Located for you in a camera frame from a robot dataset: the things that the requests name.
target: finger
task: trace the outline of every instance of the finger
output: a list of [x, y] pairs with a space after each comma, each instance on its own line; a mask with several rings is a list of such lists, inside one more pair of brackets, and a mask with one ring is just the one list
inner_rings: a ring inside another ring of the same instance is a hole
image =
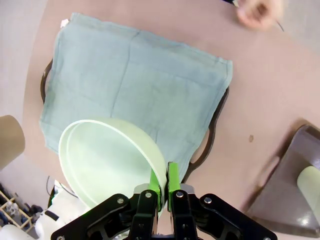
[[245, 4], [246, 0], [237, 0], [239, 7], [241, 8]]
[[270, 9], [268, 9], [267, 7], [266, 7], [266, 5], [264, 5], [264, 4], [259, 4], [257, 7], [256, 7], [256, 10], [262, 15], [262, 16], [265, 16], [265, 15], [267, 15], [268, 14], [268, 11], [270, 10]]
[[260, 22], [261, 19], [262, 19], [262, 17], [263, 17], [263, 15], [260, 13], [260, 11], [258, 10], [258, 8], [254, 8], [254, 9], [252, 10], [252, 15], [253, 15], [253, 18], [254, 18], [256, 21], [258, 21], [258, 22]]
[[237, 11], [237, 16], [239, 21], [249, 28], [258, 29], [261, 26], [260, 21], [257, 20], [252, 12], [245, 13], [239, 10]]
[[242, 6], [237, 9], [237, 16], [239, 20], [245, 25], [251, 25], [250, 22], [254, 18], [259, 19], [259, 12], [257, 12], [256, 10], [257, 4], [259, 4], [259, 0], [247, 0], [242, 3]]
[[261, 20], [260, 20], [260, 28], [262, 30], [266, 30], [268, 29], [270, 26], [272, 26], [274, 24], [275, 20], [273, 17], [263, 17]]

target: table surface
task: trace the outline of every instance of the table surface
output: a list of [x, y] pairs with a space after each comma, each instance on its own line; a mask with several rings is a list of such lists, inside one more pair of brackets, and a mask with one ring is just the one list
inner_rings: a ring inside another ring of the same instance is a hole
[[[30, 59], [22, 127], [27, 158], [62, 183], [66, 180], [58, 156], [45, 148], [39, 126], [40, 82], [53, 57], [61, 20], [72, 12], [150, 31], [233, 60], [234, 76], [213, 149], [187, 181], [198, 196], [214, 193], [245, 211], [288, 137], [306, 121], [320, 126], [320, 58], [277, 29], [257, 32], [239, 25], [230, 4], [220, 0], [48, 0]], [[169, 233], [170, 220], [161, 219], [158, 229]], [[284, 234], [278, 238], [305, 239]]]

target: folded cloth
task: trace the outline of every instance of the folded cloth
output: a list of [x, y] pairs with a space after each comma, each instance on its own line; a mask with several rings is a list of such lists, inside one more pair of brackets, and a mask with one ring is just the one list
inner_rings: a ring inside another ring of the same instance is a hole
[[44, 109], [46, 146], [96, 117], [129, 121], [177, 162], [182, 180], [230, 84], [233, 65], [184, 43], [73, 13], [59, 32]]

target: screw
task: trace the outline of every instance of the screw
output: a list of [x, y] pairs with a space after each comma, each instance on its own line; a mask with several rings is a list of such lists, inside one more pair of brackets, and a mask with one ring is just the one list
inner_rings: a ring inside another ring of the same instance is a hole
[[123, 204], [124, 203], [124, 200], [122, 198], [119, 198], [117, 201], [116, 201], [118, 204]]
[[178, 192], [176, 193], [176, 196], [177, 196], [178, 198], [182, 198], [182, 197], [184, 196], [184, 193], [181, 192], [181, 191], [178, 191]]
[[206, 197], [206, 198], [204, 199], [204, 202], [205, 202], [206, 204], [210, 204], [210, 203], [212, 202], [212, 200], [211, 200], [210, 197]]

